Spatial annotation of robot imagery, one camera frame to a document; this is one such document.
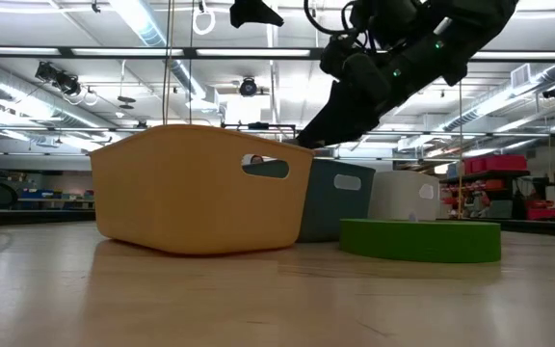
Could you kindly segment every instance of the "red container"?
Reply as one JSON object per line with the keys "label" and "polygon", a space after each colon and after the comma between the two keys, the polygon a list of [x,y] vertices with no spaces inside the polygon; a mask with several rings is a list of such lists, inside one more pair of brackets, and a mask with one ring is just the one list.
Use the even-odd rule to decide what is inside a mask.
{"label": "red container", "polygon": [[555,218],[555,208],[550,208],[550,209],[529,208],[528,209],[528,220],[530,221],[554,219],[554,218]]}
{"label": "red container", "polygon": [[480,159],[473,158],[473,159],[465,159],[463,161],[464,174],[475,174],[475,172],[472,171],[472,163],[477,161],[477,160],[480,160]]}
{"label": "red container", "polygon": [[527,171],[528,162],[523,155],[494,155],[483,158],[484,171]]}
{"label": "red container", "polygon": [[502,179],[488,179],[486,181],[486,190],[503,190],[505,182]]}
{"label": "red container", "polygon": [[486,158],[470,159],[470,173],[476,174],[487,171],[488,169],[486,164]]}

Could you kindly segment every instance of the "metal beam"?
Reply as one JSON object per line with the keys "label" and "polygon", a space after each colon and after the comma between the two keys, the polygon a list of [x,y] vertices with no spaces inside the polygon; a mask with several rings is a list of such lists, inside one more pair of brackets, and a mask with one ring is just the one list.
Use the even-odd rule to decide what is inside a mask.
{"label": "metal beam", "polygon": [[[56,49],[59,54],[39,52]],[[319,61],[324,48],[317,47],[174,47],[173,59]],[[165,50],[154,47],[69,47],[0,45],[0,58],[164,60]],[[484,50],[471,63],[555,63],[555,50]]]}

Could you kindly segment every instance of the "ceiling pipe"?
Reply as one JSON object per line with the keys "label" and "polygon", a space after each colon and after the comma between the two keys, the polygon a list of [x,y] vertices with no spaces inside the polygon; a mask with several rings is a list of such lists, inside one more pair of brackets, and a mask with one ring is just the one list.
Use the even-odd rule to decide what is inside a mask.
{"label": "ceiling pipe", "polygon": [[[498,111],[514,101],[518,101],[521,96],[527,93],[546,91],[553,87],[555,87],[555,66],[536,73],[525,88],[521,87],[514,90],[512,81],[507,81],[494,90],[478,96],[464,109],[465,112],[461,113],[461,110],[456,110],[450,114],[448,116],[449,120],[439,125],[434,131],[453,131],[473,120]],[[401,140],[399,150],[421,147],[433,138],[434,136],[424,135]]]}
{"label": "ceiling pipe", "polygon": [[493,103],[498,106],[504,105],[511,100],[517,100],[520,96],[526,93],[535,93],[546,91],[555,85],[555,66],[547,68],[542,72],[538,73],[536,77],[530,81],[533,85],[531,88],[522,91],[515,91],[511,88],[511,81],[504,83],[501,87],[497,88],[493,92],[486,93],[480,97],[477,97],[469,106],[468,110],[460,115],[460,110],[454,112],[449,116],[450,120],[444,123],[438,130],[441,131],[453,131],[460,127],[460,125],[467,124],[473,120],[477,120],[480,117],[488,115],[494,111],[499,110],[501,107],[496,107],[494,109]]}
{"label": "ceiling pipe", "polygon": [[58,118],[69,126],[112,127],[113,123],[73,106],[61,97],[38,88],[0,68],[0,100],[16,111],[35,118]]}
{"label": "ceiling pipe", "polygon": [[[507,125],[501,126],[497,129],[493,130],[493,133],[505,132],[505,131],[514,129],[518,126],[522,126],[524,124],[527,124],[529,122],[532,122],[532,121],[535,121],[535,120],[540,120],[540,119],[543,119],[543,118],[546,118],[546,117],[549,117],[549,116],[554,116],[554,115],[555,115],[555,106],[550,107],[550,108],[548,108],[544,111],[538,112],[535,115],[526,117],[522,120],[516,120],[516,121],[513,121],[513,122],[511,122]],[[506,145],[506,143],[510,142],[511,140],[509,140],[509,139],[511,139],[511,138],[509,138],[509,137],[506,138],[506,139],[493,138],[493,139],[490,139],[488,141],[484,141],[484,143],[485,143],[486,147],[499,147],[500,145]],[[470,147],[470,145],[473,142],[479,143],[480,141],[481,140],[472,140],[472,141],[468,141],[468,142],[464,143],[463,145],[465,145],[465,147]],[[450,148],[447,148],[446,150],[444,150],[443,154],[455,153],[458,150],[460,150],[459,147],[450,147]]]}
{"label": "ceiling pipe", "polygon": [[[146,0],[109,0],[109,2],[145,46],[165,48],[169,46],[164,32],[162,32],[153,16],[153,9]],[[182,61],[173,60],[169,69],[178,80],[181,88],[190,93],[191,97],[205,99],[206,91],[204,87],[192,77]]]}

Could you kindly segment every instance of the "ceiling duct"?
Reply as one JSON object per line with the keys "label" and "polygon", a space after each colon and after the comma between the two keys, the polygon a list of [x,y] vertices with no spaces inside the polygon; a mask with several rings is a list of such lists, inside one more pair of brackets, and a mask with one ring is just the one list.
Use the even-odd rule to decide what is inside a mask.
{"label": "ceiling duct", "polygon": [[115,126],[2,68],[0,68],[0,102],[33,118],[44,120],[57,118],[57,122],[62,122],[69,127]]}
{"label": "ceiling duct", "polygon": [[[522,126],[524,124],[536,121],[536,120],[542,120],[544,118],[547,117],[554,117],[555,116],[555,106],[552,106],[548,109],[545,109],[535,115],[526,117],[522,120],[516,120],[515,122],[512,122],[510,124],[515,124],[515,126],[517,124],[519,124],[519,126]],[[511,130],[510,127],[508,127],[508,125],[505,125],[504,127],[500,127],[498,129],[495,129],[493,132],[504,132],[507,130]],[[545,126],[543,128],[543,130],[540,131],[535,131],[535,133],[548,133],[548,126]],[[476,147],[489,147],[489,148],[501,148],[504,147],[506,144],[508,143],[515,143],[515,142],[522,142],[523,139],[516,139],[516,138],[512,138],[512,137],[506,137],[506,138],[491,138],[491,139],[483,139],[483,140],[473,140],[473,141],[468,141],[468,142],[464,142],[462,145],[464,146],[464,148],[472,148],[473,144],[476,144]],[[453,146],[453,147],[449,147],[447,149],[444,150],[443,154],[451,154],[451,153],[456,153],[458,152],[458,150],[460,150],[460,146]]]}
{"label": "ceiling duct", "polygon": [[[524,65],[512,72],[510,81],[478,96],[464,108],[465,112],[462,114],[460,114],[460,110],[456,110],[447,117],[448,121],[439,125],[434,131],[453,131],[460,125],[465,125],[508,106],[517,101],[521,95],[552,88],[555,88],[555,66],[538,65],[538,68],[533,68],[530,64]],[[432,135],[422,135],[400,140],[398,150],[421,147],[433,138]]]}
{"label": "ceiling duct", "polygon": [[[153,16],[153,9],[146,0],[109,0],[109,2],[145,46],[165,48],[168,46],[166,36],[158,26],[157,20]],[[205,98],[204,87],[192,77],[182,61],[173,60],[169,69],[179,81],[181,88],[189,92],[193,98]]]}

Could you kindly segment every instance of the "hanging rope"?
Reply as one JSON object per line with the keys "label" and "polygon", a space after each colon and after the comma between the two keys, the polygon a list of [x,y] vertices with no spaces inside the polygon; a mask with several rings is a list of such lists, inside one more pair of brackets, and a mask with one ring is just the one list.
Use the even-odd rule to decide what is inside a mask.
{"label": "hanging rope", "polygon": [[462,218],[462,179],[463,179],[463,110],[462,110],[462,81],[460,81],[460,165],[458,166],[458,177],[460,184],[458,186],[458,219]]}

